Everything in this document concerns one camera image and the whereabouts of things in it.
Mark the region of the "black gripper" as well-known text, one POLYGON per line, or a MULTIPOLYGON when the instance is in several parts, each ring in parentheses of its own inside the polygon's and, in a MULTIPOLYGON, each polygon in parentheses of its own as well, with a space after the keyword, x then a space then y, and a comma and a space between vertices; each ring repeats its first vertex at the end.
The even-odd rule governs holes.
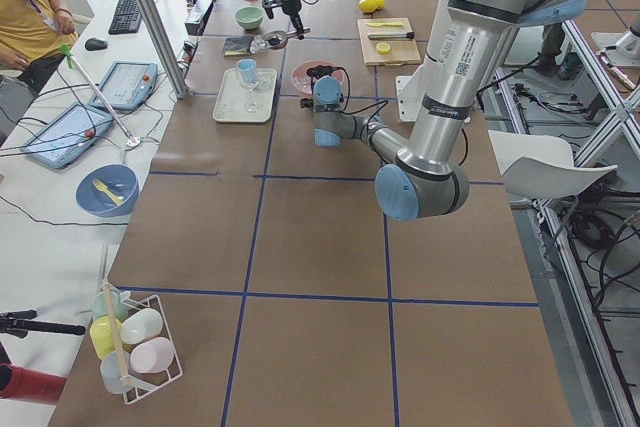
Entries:
POLYGON ((319 64, 306 70, 306 75, 313 79, 321 79, 326 76, 332 76, 335 72, 342 71, 342 67, 319 64))
POLYGON ((275 18, 274 12, 278 8, 289 16, 295 30, 295 37, 298 40, 303 40, 310 32, 310 29, 304 26, 299 15, 302 8, 302 0, 262 0, 262 7, 270 20, 275 18))

